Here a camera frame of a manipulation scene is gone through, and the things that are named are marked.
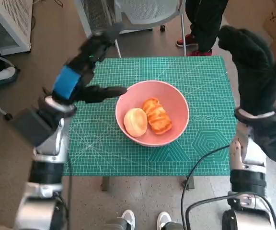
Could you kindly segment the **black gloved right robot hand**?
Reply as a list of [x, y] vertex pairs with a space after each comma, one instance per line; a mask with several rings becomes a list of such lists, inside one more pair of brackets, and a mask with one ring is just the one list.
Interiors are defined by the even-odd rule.
[[236, 66], [240, 108], [254, 116], [274, 111], [276, 59], [264, 39], [225, 25], [218, 33], [218, 46], [231, 53]]

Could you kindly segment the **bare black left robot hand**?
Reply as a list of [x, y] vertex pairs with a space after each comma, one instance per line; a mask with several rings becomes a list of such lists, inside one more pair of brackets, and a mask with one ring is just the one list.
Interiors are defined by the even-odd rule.
[[103, 88], [88, 85], [94, 77], [96, 63], [104, 61], [107, 50], [122, 29], [122, 24], [113, 24], [107, 30], [91, 35], [81, 45], [78, 54], [64, 65], [56, 78], [52, 90], [52, 98], [55, 101], [64, 105], [78, 101], [92, 104], [127, 92], [127, 89], [121, 86]]

